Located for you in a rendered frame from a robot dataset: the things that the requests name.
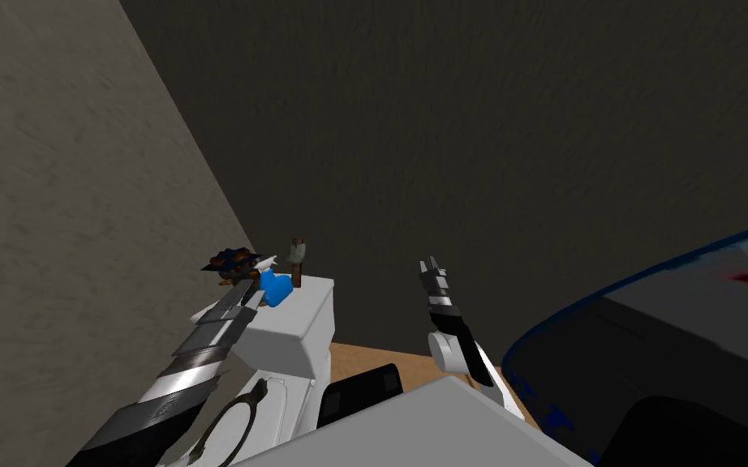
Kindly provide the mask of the white toilet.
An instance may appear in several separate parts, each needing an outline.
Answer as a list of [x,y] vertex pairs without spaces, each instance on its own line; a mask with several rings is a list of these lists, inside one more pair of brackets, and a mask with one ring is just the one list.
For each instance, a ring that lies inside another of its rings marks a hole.
[[232,352],[256,371],[241,392],[250,392],[264,379],[266,396],[255,412],[238,403],[217,413],[195,462],[186,453],[158,467],[219,467],[238,448],[229,466],[235,467],[316,429],[321,399],[331,382],[333,288],[333,279],[303,276],[301,286],[280,305],[258,310]]

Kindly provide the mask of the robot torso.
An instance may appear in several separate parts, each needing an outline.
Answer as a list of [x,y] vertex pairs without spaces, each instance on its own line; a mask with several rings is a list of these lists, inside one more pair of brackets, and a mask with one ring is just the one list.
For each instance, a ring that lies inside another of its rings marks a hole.
[[393,365],[337,381],[316,428],[234,467],[593,467],[496,386],[443,376],[404,391]]

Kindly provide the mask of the blue spray bottle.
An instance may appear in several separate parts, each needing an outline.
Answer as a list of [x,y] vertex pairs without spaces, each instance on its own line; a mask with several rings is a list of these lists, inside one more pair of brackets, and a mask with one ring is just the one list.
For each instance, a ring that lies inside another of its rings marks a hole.
[[262,302],[267,306],[276,307],[288,298],[294,289],[290,275],[277,275],[273,266],[277,265],[276,255],[269,256],[261,260],[256,265],[256,270],[260,274],[259,290],[264,292]]

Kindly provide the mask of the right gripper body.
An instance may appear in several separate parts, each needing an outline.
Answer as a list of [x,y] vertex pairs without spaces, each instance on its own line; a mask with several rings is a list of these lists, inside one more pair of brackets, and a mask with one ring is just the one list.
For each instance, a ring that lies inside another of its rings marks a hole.
[[423,271],[419,274],[419,279],[428,296],[428,307],[432,313],[446,316],[462,315],[449,296],[445,271]]

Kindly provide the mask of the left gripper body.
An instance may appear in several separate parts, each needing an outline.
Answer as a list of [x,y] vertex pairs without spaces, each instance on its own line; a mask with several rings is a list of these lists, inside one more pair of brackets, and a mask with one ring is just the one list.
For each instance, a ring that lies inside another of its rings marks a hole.
[[215,315],[213,318],[205,318],[204,315],[212,311],[215,305],[216,303],[191,317],[191,321],[196,326],[188,337],[191,349],[232,345],[232,342],[239,339],[243,330],[257,315],[257,309],[235,306],[224,316]]

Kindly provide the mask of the dark blue and brown plant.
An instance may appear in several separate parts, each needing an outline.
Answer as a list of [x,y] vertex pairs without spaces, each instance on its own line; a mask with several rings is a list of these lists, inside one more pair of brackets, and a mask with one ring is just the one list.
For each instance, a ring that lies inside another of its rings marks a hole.
[[235,285],[247,278],[258,281],[260,274],[256,266],[260,257],[246,247],[226,248],[210,258],[201,271],[217,273],[221,278],[219,285]]

